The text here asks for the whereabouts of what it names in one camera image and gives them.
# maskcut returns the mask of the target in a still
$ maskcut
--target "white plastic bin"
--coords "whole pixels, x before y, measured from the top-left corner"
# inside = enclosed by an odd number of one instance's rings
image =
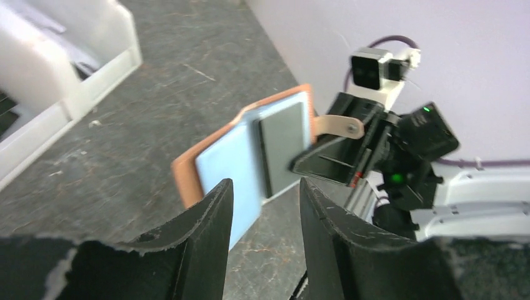
[[[141,64],[131,13],[112,0],[0,0],[0,190]]]

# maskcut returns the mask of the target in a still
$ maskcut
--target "gray concrete floor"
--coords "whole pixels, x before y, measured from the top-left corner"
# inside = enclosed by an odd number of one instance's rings
[[[128,241],[183,211],[171,161],[245,105],[297,85],[252,12],[229,2],[122,1],[144,64],[0,193],[0,234]],[[304,268],[293,189],[230,252],[224,298],[287,299]]]

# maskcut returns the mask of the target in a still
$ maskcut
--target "purple cable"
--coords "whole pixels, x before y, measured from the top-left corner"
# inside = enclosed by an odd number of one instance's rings
[[[450,160],[450,159],[438,159],[436,161],[439,164],[446,166],[455,166],[460,168],[510,168],[510,167],[528,167],[530,166],[530,159],[513,159],[505,161],[480,161],[480,165],[477,161],[465,161],[465,160]]]
[[[419,49],[418,44],[414,42],[411,38],[406,36],[385,36],[381,39],[378,39],[377,41],[372,42],[370,45],[368,45],[368,48],[377,47],[380,44],[386,43],[386,42],[402,42],[404,44],[407,44],[410,48]],[[351,77],[351,67],[348,69],[348,72],[346,73],[346,78],[344,80],[344,92],[348,90],[349,80]]]
[[[407,44],[410,48],[419,49],[418,44],[414,42],[411,38],[406,36],[385,36],[377,41],[372,42],[368,45],[369,48],[377,47],[380,44],[386,42],[402,42]],[[346,73],[346,78],[344,80],[344,92],[348,90],[349,81],[351,78],[351,67]],[[450,160],[450,159],[438,159],[436,161],[439,164],[446,166],[456,166],[460,168],[477,168],[479,167],[478,162],[476,161],[465,161],[465,160]],[[480,166],[482,168],[509,168],[509,167],[526,167],[530,166],[530,159],[514,159],[514,160],[505,160],[505,161],[481,161]]]

